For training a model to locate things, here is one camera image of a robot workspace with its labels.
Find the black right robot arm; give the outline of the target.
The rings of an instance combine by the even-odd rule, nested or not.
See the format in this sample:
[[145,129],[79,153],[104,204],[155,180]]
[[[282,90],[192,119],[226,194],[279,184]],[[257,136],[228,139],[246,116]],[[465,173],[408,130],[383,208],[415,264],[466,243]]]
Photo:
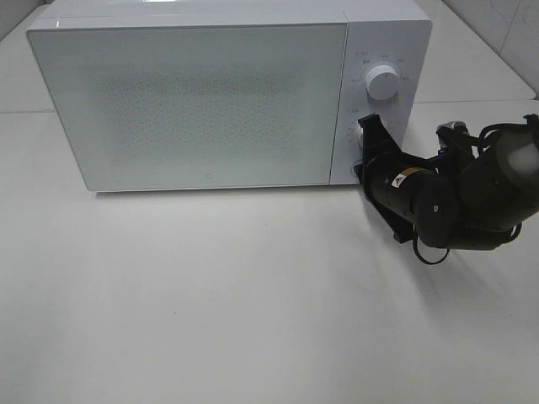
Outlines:
[[538,116],[471,136],[464,123],[439,125],[431,158],[402,151],[377,114],[359,120],[366,199],[395,239],[428,247],[492,250],[513,241],[538,211]]

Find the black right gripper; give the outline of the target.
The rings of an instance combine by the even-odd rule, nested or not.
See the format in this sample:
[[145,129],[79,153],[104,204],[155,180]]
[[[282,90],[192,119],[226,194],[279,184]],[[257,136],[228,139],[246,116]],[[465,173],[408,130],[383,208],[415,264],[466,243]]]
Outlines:
[[369,114],[358,119],[358,123],[363,130],[363,161],[354,165],[355,176],[367,200],[391,228],[395,240],[408,242],[414,234],[417,216],[414,198],[425,168],[401,153],[379,114]]

